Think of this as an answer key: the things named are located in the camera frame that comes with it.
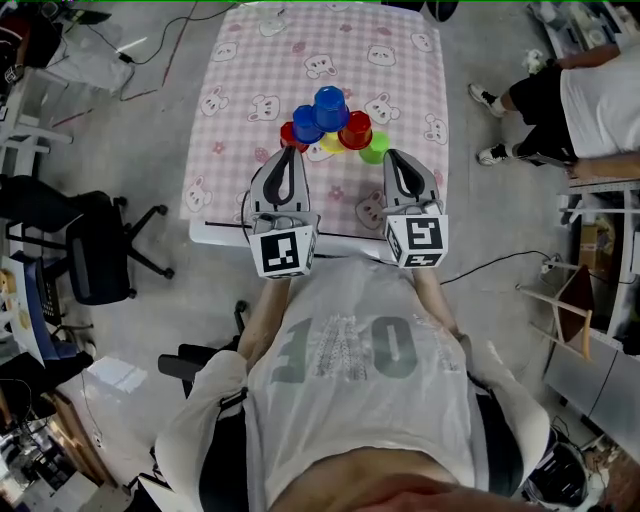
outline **blue cup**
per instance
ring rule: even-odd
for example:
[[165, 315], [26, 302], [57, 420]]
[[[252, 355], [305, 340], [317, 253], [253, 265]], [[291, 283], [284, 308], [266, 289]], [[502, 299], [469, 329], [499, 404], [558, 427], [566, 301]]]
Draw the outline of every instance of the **blue cup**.
[[313, 144], [318, 142], [324, 132], [313, 124], [311, 105], [302, 105], [293, 113], [293, 136], [302, 144]]
[[313, 123], [323, 132], [339, 132], [349, 122], [349, 109], [344, 94], [332, 85], [322, 87], [315, 95]]

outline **white t-shirt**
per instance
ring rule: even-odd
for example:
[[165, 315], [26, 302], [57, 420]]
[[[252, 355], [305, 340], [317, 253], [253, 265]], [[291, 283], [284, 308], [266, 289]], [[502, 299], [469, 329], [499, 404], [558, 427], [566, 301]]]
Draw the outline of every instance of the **white t-shirt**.
[[299, 279], [249, 374], [267, 507], [314, 462], [362, 447], [424, 452], [473, 487], [465, 356], [407, 273], [361, 259]]
[[596, 68], [560, 75], [560, 98], [579, 158], [640, 150], [640, 42], [620, 42], [621, 55]]
[[[245, 359], [226, 350], [198, 372], [156, 441], [171, 488], [202, 511], [220, 399], [244, 386], [252, 512], [267, 510], [314, 462], [360, 447], [424, 452], [466, 486], [486, 479], [472, 460], [471, 430], [482, 424], [470, 417], [464, 352], [424, 310], [409, 277], [361, 259], [316, 260], [310, 277], [293, 281], [273, 346], [248, 376]], [[469, 366], [500, 401], [526, 478], [544, 453], [549, 419], [490, 345], [471, 347]]]

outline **red cup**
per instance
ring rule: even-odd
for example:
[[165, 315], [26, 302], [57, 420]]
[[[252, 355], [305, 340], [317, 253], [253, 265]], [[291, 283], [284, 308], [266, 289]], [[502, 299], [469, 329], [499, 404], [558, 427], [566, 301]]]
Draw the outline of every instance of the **red cup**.
[[298, 142], [293, 136], [292, 121], [284, 123], [280, 128], [280, 147], [284, 148], [286, 146], [295, 146], [296, 148], [298, 148], [298, 151], [300, 151], [300, 153], [304, 153], [307, 149], [309, 149], [308, 144]]
[[338, 139], [347, 149], [364, 149], [371, 144], [372, 138], [371, 119], [361, 110], [351, 112], [347, 126], [338, 132]]

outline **office chair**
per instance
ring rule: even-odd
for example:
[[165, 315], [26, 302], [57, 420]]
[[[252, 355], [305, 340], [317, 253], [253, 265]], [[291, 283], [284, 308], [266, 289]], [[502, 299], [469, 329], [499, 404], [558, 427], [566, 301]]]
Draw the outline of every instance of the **office chair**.
[[231, 343], [228, 343], [224, 347], [216, 349], [212, 347], [183, 343], [178, 347], [177, 356], [162, 354], [158, 358], [158, 371], [160, 373], [182, 380], [185, 398], [189, 398], [189, 394], [193, 388], [193, 381], [196, 378], [196, 373], [206, 366], [209, 359], [220, 352], [220, 350], [238, 350], [240, 336], [244, 332], [244, 320], [242, 319], [242, 313], [244, 313], [248, 307], [249, 305], [243, 300], [236, 302], [233, 316], [236, 320], [236, 326], [238, 327], [239, 334], [234, 336]]
[[[133, 240], [155, 213], [166, 215], [164, 205], [151, 208], [135, 225], [122, 224], [120, 208], [127, 200], [113, 201], [104, 192], [67, 197], [31, 176], [0, 176], [0, 218], [11, 222], [6, 238], [66, 252], [58, 262], [58, 275], [69, 272], [76, 300], [88, 306], [135, 298], [127, 271], [130, 256], [155, 273], [172, 279], [174, 271], [162, 269], [133, 248]], [[10, 229], [22, 224], [22, 235]], [[29, 227], [45, 233], [65, 230], [60, 244], [26, 236]]]

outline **black and white marker cube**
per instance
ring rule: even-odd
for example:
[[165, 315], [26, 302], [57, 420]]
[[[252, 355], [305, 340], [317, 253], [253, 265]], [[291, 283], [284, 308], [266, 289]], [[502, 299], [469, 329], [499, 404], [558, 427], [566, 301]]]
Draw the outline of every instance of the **black and white marker cube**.
[[258, 275], [280, 279], [308, 274], [316, 237], [312, 226], [250, 235], [249, 244]]
[[388, 215], [384, 232], [399, 267], [437, 267], [449, 250], [446, 215]]

